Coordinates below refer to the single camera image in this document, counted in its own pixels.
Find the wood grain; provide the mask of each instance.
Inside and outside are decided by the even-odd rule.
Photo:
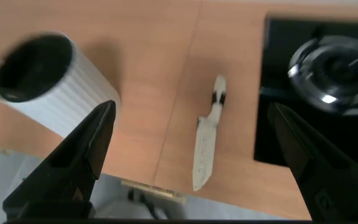
[[[121,95],[103,172],[287,218],[310,218],[287,168],[252,160],[267,14],[358,19],[358,7],[242,1],[0,0],[0,56],[59,30]],[[196,121],[227,76],[214,170],[192,191]],[[61,137],[0,103],[0,147],[47,156]]]
[[[173,109],[155,185],[287,218],[310,219],[288,168],[253,160],[264,19],[358,19],[358,7],[204,1]],[[197,117],[211,109],[217,74],[227,78],[213,174],[192,188]]]
[[[0,1],[0,55],[28,34],[68,35],[121,95],[103,172],[151,184],[200,1]],[[0,147],[40,157],[62,139],[0,103]]]

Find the floor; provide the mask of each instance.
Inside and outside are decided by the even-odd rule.
[[[0,223],[5,221],[2,210],[2,201],[26,178],[41,162],[39,158],[10,152],[0,154]],[[121,185],[120,179],[110,175],[102,175],[95,183],[91,201],[97,211],[97,217],[112,217],[114,213],[124,213],[125,206],[117,206],[118,202],[126,200],[128,188]],[[256,220],[282,219],[262,212],[256,212],[225,203],[206,200],[186,195],[186,203],[177,203],[159,200],[150,197],[155,204],[173,211],[173,218],[207,219],[207,220]]]

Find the knife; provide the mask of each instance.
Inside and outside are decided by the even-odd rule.
[[[225,99],[226,79],[224,76],[218,75],[212,94],[212,110],[207,117],[198,117],[193,164],[194,191],[201,189],[212,174],[216,128],[221,117]]]

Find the gas stove top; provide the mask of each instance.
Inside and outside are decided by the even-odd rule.
[[[301,97],[288,77],[290,62],[294,54],[317,32],[322,39],[330,37],[328,38],[330,41],[333,41],[331,37],[339,37],[341,40],[354,39],[358,42],[358,22],[274,18],[266,22],[254,152],[254,159],[257,161],[285,166],[277,138],[267,119],[269,104],[279,102],[289,106],[358,163],[358,114],[344,116],[322,110]],[[341,52],[335,52],[335,54],[340,54],[340,58],[347,58],[349,62],[355,61],[354,55],[358,55],[357,52],[351,50],[343,54]],[[323,85],[324,82],[331,82],[331,79],[336,78],[336,80],[340,79],[344,86],[358,83],[358,64],[352,67],[351,71],[341,70],[341,63],[335,62],[333,66],[339,67],[341,73],[347,72],[347,76],[335,77],[335,73],[330,72],[330,68],[320,66],[319,69],[323,70],[316,72],[319,76],[316,76],[314,81],[317,80],[321,82],[319,85]],[[347,91],[347,94],[355,94],[346,88],[343,89]]]

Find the metal burner cap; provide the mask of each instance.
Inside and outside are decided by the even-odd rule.
[[[330,113],[358,114],[358,40],[325,36],[303,44],[290,60],[288,76],[295,90],[310,104]]]

